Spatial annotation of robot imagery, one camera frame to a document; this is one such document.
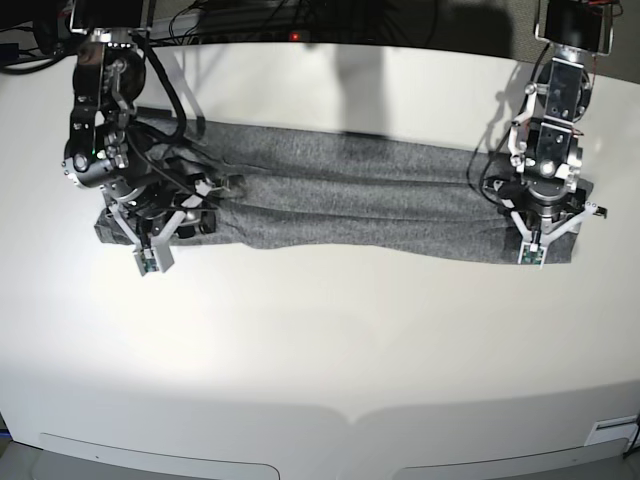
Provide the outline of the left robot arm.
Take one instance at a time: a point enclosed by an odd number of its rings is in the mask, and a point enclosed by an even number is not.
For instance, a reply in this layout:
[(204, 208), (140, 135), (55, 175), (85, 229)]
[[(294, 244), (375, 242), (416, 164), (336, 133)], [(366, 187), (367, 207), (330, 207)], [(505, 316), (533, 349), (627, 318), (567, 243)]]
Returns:
[(521, 109), (501, 140), (511, 174), (482, 174), (479, 181), (481, 194), (504, 209), (520, 234), (520, 265), (544, 266), (553, 243), (608, 214), (579, 184), (583, 150), (576, 124), (595, 83), (585, 61), (610, 54), (614, 18), (622, 10), (618, 1), (537, 4), (533, 34), (551, 58), (536, 62)]

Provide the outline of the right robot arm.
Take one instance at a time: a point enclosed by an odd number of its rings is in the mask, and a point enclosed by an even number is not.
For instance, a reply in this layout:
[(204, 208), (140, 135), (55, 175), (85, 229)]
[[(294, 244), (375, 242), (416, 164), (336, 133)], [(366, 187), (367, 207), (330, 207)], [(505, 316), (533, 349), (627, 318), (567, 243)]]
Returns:
[[(212, 233), (230, 190), (219, 162), (186, 135), (186, 112), (151, 45), (154, 10), (152, 1), (73, 2), (79, 44), (62, 162), (77, 187), (101, 191), (104, 220), (132, 245), (142, 275), (173, 266), (173, 240)], [(139, 117), (149, 70), (176, 115), (171, 132)]]

